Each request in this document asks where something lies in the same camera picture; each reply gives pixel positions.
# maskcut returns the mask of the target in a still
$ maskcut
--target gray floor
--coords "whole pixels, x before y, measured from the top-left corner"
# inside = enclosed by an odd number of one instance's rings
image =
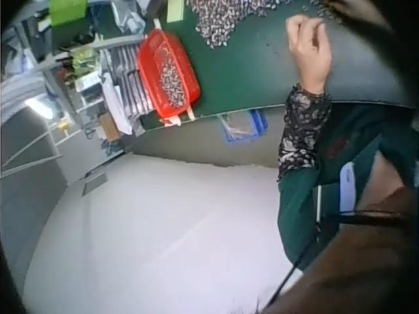
[[[136,139],[132,150],[135,154],[217,166],[277,167],[284,111],[283,107],[265,109],[268,131],[250,143],[227,144],[220,121],[211,117],[149,131]]]

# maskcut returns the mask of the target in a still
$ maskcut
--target white floor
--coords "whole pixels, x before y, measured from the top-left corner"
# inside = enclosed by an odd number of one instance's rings
[[[127,155],[106,174],[51,214],[26,277],[31,313],[247,314],[291,267],[275,169]]]

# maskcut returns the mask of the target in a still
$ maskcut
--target pile of screws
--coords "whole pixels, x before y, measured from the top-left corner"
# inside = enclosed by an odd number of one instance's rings
[[[289,5],[292,0],[189,0],[189,5],[198,15],[195,30],[211,48],[227,46],[236,24],[250,15],[266,16],[266,10],[275,10],[279,5]],[[318,16],[325,16],[341,23],[339,17],[323,5],[321,0],[310,0],[318,7]],[[303,12],[308,6],[301,7]]]
[[[315,5],[318,8],[317,11],[317,16],[319,16],[320,18],[323,18],[324,16],[326,16],[328,19],[330,20],[334,20],[336,23],[341,24],[342,23],[342,18],[340,18],[339,16],[337,16],[332,9],[330,9],[329,7],[325,6],[321,0],[310,0],[310,4],[311,5]]]
[[[186,104],[186,95],[182,80],[173,58],[168,53],[164,58],[163,68],[160,72],[160,83],[173,108],[181,108]]]

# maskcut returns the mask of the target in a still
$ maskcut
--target red plastic basket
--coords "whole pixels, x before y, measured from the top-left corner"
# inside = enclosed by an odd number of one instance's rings
[[[173,58],[185,91],[185,104],[171,106],[160,83],[165,58]],[[141,79],[149,91],[153,106],[161,118],[167,119],[186,111],[201,95],[194,70],[180,40],[171,33],[155,29],[141,44],[137,57]]]

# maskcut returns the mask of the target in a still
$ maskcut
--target cardboard box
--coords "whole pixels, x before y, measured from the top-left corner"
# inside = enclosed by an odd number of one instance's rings
[[[99,122],[109,142],[117,141],[120,139],[120,133],[110,113],[101,115],[99,117]]]

